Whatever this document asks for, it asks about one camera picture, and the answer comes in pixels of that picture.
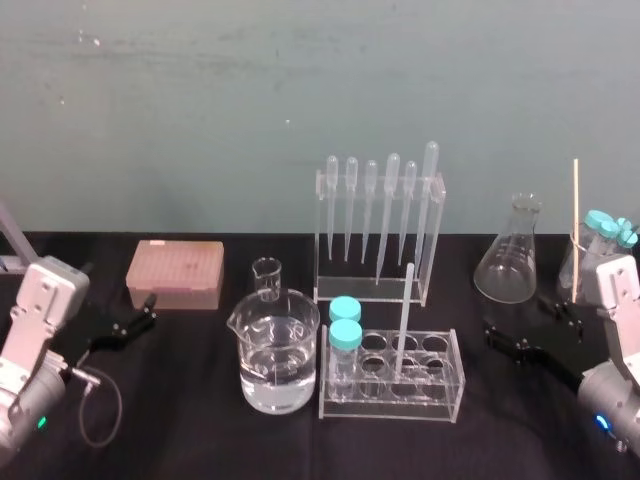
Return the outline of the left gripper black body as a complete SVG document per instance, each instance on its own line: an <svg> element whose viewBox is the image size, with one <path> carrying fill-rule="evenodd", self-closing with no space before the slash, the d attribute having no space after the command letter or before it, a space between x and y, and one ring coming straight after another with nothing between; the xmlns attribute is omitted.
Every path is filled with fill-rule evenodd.
<svg viewBox="0 0 640 480"><path fill-rule="evenodd" d="M69 367L80 365L91 353L113 348L120 321L94 302L86 302L58 333L58 354Z"/></svg>

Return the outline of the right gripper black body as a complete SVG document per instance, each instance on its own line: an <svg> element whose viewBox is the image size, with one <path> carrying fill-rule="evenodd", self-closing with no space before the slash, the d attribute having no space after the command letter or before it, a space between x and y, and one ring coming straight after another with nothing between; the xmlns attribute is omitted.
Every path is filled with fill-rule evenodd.
<svg viewBox="0 0 640 480"><path fill-rule="evenodd" d="M585 372L603 362L603 331L581 322L552 322L530 328L524 358L542 366L574 394Z"/></svg>

